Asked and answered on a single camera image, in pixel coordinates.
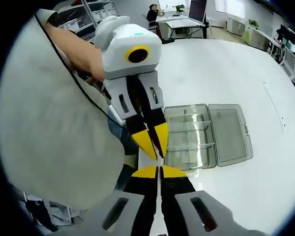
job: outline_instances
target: person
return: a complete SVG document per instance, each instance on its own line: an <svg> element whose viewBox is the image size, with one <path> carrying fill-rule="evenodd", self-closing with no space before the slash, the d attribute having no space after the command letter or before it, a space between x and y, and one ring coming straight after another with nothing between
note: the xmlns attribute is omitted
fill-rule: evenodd
<svg viewBox="0 0 295 236"><path fill-rule="evenodd" d="M147 20L149 22L149 27L156 25L156 18L158 14L158 9L156 4L149 6L149 11L147 13Z"/></svg>
<svg viewBox="0 0 295 236"><path fill-rule="evenodd" d="M7 180L21 191L88 209L111 194L123 165L133 166L133 159L124 155L107 117L75 84L42 27L73 73L77 68L103 81L101 51L53 26L56 14L38 10L6 60L0 81L0 158ZM104 96L77 80L107 113Z"/></svg>

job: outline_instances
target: gray fabric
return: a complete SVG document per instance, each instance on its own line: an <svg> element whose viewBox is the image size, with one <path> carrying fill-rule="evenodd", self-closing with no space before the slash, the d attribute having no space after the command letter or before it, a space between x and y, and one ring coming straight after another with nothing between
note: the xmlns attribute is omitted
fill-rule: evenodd
<svg viewBox="0 0 295 236"><path fill-rule="evenodd" d="M38 16L48 19L46 11ZM104 97L78 81L107 112ZM0 82L0 155L15 187L75 209L111 194L123 166L123 147L107 118L76 86L34 18L20 33Z"/></svg>
<svg viewBox="0 0 295 236"><path fill-rule="evenodd" d="M41 22L42 25L45 25L48 21L48 19L56 13L56 11L51 11L51 10L46 10L46 9L39 9L36 12L36 16L38 17L39 21Z"/></svg>

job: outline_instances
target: plastic container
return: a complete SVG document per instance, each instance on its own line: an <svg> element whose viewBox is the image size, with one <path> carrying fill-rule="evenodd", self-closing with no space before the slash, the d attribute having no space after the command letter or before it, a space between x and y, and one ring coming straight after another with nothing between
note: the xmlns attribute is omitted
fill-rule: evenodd
<svg viewBox="0 0 295 236"><path fill-rule="evenodd" d="M101 11L99 12L99 14L100 14L100 18L101 18L102 20L105 19L105 18L107 17L106 10L101 10Z"/></svg>
<svg viewBox="0 0 295 236"><path fill-rule="evenodd" d="M231 165L253 156L237 104L167 107L164 115L169 126L165 165L194 170Z"/></svg>
<svg viewBox="0 0 295 236"><path fill-rule="evenodd" d="M60 28L60 29L65 29L65 30L67 30L67 25L64 24L64 25L62 25L62 26L59 26L59 28Z"/></svg>
<svg viewBox="0 0 295 236"><path fill-rule="evenodd" d="M78 19L69 21L65 25L68 30L77 31L79 29Z"/></svg>
<svg viewBox="0 0 295 236"><path fill-rule="evenodd" d="M115 8L112 8L111 12L112 12L112 15L118 16L118 13Z"/></svg>
<svg viewBox="0 0 295 236"><path fill-rule="evenodd" d="M99 11L92 12L92 15L93 15L93 18L96 22L99 22L102 20L100 14L99 14Z"/></svg>
<svg viewBox="0 0 295 236"><path fill-rule="evenodd" d="M110 9L107 9L107 10L106 10L106 16L111 16L111 15L112 15L111 10L110 10Z"/></svg>

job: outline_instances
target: white table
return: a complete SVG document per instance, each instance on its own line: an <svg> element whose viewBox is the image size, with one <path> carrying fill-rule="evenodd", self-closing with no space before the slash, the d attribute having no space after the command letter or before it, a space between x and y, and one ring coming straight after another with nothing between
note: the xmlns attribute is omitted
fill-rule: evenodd
<svg viewBox="0 0 295 236"><path fill-rule="evenodd" d="M283 69L246 45L183 39L163 45L157 71L165 107L241 106L253 158L200 170L192 183L203 183L243 227L273 234L295 209L295 88ZM153 163L140 150L139 168Z"/></svg>
<svg viewBox="0 0 295 236"><path fill-rule="evenodd" d="M181 20L181 19L188 19L188 16L180 15L180 16L157 16L156 22L167 22L167 21L174 21L174 20Z"/></svg>
<svg viewBox="0 0 295 236"><path fill-rule="evenodd" d="M281 49L281 45L276 40L274 40L269 35L267 35L266 33L258 29L255 29L251 26L246 25L245 31L248 32L249 34L249 40L245 42L249 44L250 46L264 50L263 47L264 47L265 39L267 39L269 42L272 43L270 55L272 55L274 47Z"/></svg>
<svg viewBox="0 0 295 236"><path fill-rule="evenodd" d="M199 30L201 30L201 28L205 27L204 24L199 24L198 22L192 21L190 19L180 19L180 20L174 20L174 21L167 21L166 24L171 29L169 31L169 35L168 35L169 38L172 37L175 29L178 29L178 28L190 28L191 33L189 35L184 35L183 38L186 38L186 37L191 38L194 33L198 32Z"/></svg>

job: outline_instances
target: potted plant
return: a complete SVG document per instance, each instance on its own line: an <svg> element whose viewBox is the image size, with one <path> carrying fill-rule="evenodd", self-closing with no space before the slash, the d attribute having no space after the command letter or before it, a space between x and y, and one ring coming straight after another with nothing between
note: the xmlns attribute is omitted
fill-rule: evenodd
<svg viewBox="0 0 295 236"><path fill-rule="evenodd" d="M258 23L255 20L249 20L249 25L254 27L256 30L259 27Z"/></svg>
<svg viewBox="0 0 295 236"><path fill-rule="evenodd" d="M177 5L175 7L176 7L176 13L177 13L177 15L180 15L183 12L184 8L185 8L184 4Z"/></svg>

